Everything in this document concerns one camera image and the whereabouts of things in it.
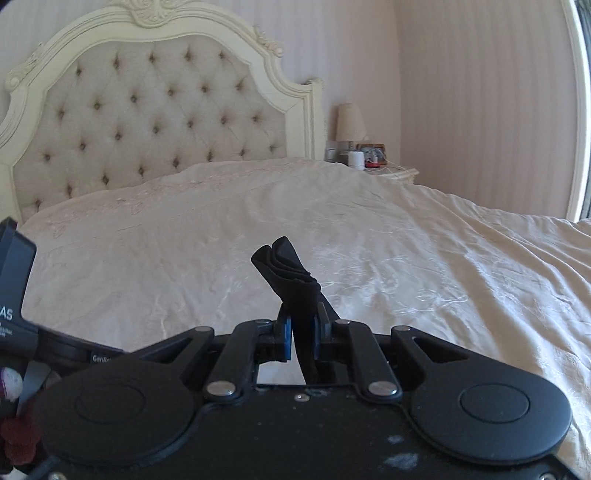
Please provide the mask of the black pants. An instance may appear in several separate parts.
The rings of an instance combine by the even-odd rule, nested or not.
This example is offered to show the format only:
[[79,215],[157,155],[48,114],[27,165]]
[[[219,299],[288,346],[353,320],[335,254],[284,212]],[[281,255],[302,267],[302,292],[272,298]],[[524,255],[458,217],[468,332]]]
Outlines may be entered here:
[[324,302],[332,323],[339,314],[322,293],[317,279],[301,264],[294,245],[287,237],[280,237],[273,244],[260,247],[252,255],[252,264],[273,292],[280,297],[281,305],[290,309],[294,347],[304,380],[311,385],[342,383],[344,369],[334,361],[317,361],[314,356],[315,314],[318,302]]

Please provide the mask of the cream embroidered bedspread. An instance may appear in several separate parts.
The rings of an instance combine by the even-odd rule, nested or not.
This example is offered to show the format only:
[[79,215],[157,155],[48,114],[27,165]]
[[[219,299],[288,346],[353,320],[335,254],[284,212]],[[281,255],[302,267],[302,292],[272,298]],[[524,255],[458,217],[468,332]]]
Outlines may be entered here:
[[590,225],[489,209],[305,159],[199,164],[33,215],[22,312],[132,351],[198,325],[228,333],[280,299],[252,266],[287,237],[346,319],[406,324],[567,395],[560,455],[590,474]]

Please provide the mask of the cream right nightstand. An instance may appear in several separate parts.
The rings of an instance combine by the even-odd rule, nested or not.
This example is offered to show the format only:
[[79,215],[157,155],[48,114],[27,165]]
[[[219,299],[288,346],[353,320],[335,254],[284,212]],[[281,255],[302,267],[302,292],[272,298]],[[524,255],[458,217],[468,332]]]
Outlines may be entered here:
[[397,165],[381,166],[380,168],[370,168],[366,173],[373,176],[387,178],[393,181],[414,184],[419,171],[415,168],[406,168]]

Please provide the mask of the white cylindrical speaker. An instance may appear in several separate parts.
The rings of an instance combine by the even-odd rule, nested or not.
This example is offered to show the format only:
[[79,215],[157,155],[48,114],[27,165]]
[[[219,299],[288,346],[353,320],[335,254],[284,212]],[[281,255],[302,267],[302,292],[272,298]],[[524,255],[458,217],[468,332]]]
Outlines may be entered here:
[[363,171],[365,169],[365,153],[360,150],[351,150],[348,152],[349,167]]

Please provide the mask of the framed photo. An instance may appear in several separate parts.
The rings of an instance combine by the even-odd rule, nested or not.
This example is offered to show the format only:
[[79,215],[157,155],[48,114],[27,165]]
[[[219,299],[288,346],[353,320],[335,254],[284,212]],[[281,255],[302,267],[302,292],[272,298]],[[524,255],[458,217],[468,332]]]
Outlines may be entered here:
[[363,143],[358,149],[365,156],[365,167],[367,169],[381,168],[388,164],[386,146],[383,143]]

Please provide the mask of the beige bedside lamp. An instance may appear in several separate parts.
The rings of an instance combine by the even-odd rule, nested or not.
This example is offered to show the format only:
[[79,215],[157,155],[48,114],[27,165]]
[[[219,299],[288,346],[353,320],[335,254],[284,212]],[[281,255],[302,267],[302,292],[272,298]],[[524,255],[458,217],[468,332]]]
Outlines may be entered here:
[[335,141],[342,145],[342,153],[349,153],[367,137],[367,127],[361,108],[356,103],[342,103],[338,107]]

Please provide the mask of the cream tufted headboard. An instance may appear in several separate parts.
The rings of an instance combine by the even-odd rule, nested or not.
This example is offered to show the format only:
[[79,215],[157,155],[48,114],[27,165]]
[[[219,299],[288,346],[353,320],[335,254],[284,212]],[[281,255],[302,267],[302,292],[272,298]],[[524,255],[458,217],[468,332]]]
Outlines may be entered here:
[[282,56],[197,1],[113,1],[78,18],[5,78],[2,215],[24,222],[197,163],[322,159],[322,81],[288,80]]

